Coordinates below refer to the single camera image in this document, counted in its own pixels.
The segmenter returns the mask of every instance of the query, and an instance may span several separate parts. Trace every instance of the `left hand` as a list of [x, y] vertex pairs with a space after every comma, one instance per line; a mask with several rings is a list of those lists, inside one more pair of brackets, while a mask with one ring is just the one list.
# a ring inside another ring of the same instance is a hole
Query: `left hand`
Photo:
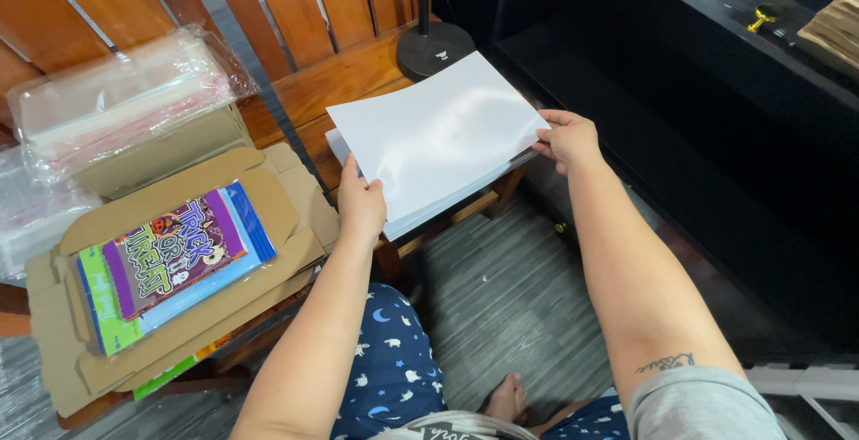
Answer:
[[337, 203], [340, 209], [340, 235], [359, 237], [373, 242], [381, 234], [387, 217], [385, 198], [381, 194], [381, 180], [367, 183], [358, 178], [358, 163], [349, 153], [340, 178]]

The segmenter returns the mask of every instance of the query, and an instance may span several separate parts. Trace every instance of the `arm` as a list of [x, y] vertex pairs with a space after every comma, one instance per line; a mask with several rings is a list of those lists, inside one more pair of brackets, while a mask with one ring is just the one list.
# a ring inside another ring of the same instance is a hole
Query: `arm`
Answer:
[[265, 359], [232, 438], [328, 439], [343, 400], [385, 223], [381, 181], [349, 155], [338, 194], [340, 237], [302, 309]]
[[587, 291], [624, 408], [663, 365], [717, 366], [745, 378], [689, 275], [603, 160], [594, 122], [558, 110], [540, 114], [553, 128], [537, 131], [534, 149], [568, 178]]

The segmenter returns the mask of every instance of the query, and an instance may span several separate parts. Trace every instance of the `wooden chair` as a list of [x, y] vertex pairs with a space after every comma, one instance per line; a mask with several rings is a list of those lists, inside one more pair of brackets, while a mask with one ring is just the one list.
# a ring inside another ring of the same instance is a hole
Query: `wooden chair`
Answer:
[[[132, 48], [175, 28], [160, 0], [75, 1], [115, 50]], [[278, 123], [259, 96], [242, 100], [239, 107], [251, 138], [261, 149], [288, 141], [285, 132], [297, 134], [322, 185], [336, 203], [341, 169], [325, 139], [325, 132], [334, 127], [326, 106], [390, 93], [412, 84], [397, 68], [395, 53], [400, 34], [414, 25], [417, 0], [321, 0], [327, 21], [317, 0], [264, 0], [288, 52], [281, 46], [259, 0], [225, 1], [289, 117], [289, 123]], [[180, 25], [197, 22], [220, 35], [203, 0], [163, 2]], [[18, 83], [98, 59], [114, 50], [67, 0], [0, 0], [0, 37], [0, 96]], [[12, 128], [9, 110], [0, 97], [0, 144], [14, 140]], [[447, 227], [479, 212], [489, 217], [500, 215], [523, 172], [521, 167], [508, 173], [492, 184], [488, 193], [477, 194], [399, 241], [381, 237], [375, 257], [388, 280], [396, 283], [400, 279], [402, 257]], [[234, 333], [238, 335], [295, 307], [308, 291], [305, 288]], [[158, 393], [246, 387], [250, 377], [242, 361], [272, 347], [288, 324], [282, 322], [227, 358], [204, 360]], [[0, 335], [28, 332], [26, 291], [4, 285], [0, 288]], [[59, 422], [67, 429], [78, 428], [130, 399], [128, 393], [109, 393]]]

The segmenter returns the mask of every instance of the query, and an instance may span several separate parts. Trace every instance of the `foot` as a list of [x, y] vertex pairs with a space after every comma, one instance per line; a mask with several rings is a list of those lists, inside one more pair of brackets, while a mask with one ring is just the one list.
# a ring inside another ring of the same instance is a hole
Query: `foot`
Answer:
[[492, 394], [486, 414], [510, 423], [525, 423], [527, 394], [519, 373], [504, 377], [501, 385]]

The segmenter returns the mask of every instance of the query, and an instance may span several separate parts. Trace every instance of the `shirt sleeve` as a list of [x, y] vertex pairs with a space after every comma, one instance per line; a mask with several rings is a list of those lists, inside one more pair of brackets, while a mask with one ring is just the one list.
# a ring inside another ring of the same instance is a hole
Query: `shirt sleeve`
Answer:
[[636, 439], [784, 439], [775, 413], [743, 378], [713, 366], [660, 371], [632, 394], [626, 421]]

